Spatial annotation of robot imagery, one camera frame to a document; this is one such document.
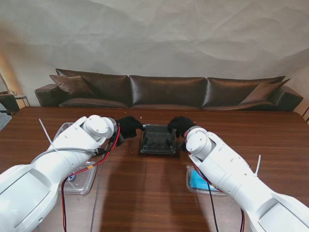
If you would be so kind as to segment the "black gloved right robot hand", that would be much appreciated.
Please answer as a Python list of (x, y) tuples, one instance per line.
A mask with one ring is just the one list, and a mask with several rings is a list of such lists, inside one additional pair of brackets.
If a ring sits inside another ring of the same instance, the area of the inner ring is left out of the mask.
[(175, 136), (177, 138), (184, 137), (186, 131), (188, 131), (191, 127), (195, 126), (193, 121), (187, 117), (179, 116), (173, 118), (168, 126), (167, 129), (170, 133), (175, 130)]

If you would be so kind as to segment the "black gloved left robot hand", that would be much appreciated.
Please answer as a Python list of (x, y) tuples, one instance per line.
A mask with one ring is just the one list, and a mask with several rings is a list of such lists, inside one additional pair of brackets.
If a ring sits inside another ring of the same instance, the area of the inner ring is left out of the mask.
[(143, 124), (133, 116), (121, 118), (117, 120), (116, 123), (120, 126), (120, 133), (124, 139), (136, 137), (136, 130), (144, 131)]

